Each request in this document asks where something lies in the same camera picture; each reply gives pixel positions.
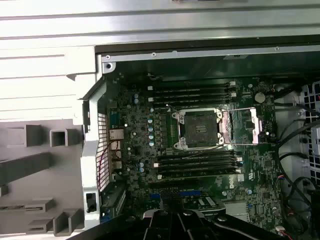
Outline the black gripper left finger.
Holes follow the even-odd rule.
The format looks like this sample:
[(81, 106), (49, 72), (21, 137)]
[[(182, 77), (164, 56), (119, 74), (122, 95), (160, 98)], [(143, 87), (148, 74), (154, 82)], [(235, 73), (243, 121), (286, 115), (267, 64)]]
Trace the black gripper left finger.
[(178, 199), (163, 199), (160, 209), (145, 212), (142, 219), (122, 214), (85, 230), (73, 240), (169, 240), (174, 214), (179, 212)]

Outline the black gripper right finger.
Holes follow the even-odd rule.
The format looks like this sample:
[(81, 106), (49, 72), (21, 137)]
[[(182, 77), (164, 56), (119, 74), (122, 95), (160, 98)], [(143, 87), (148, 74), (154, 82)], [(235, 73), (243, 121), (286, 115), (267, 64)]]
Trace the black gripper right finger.
[(178, 217), (191, 240), (284, 240), (285, 237), (267, 231), (247, 221), (216, 210), (209, 216), (204, 211), (185, 207), (178, 200)]

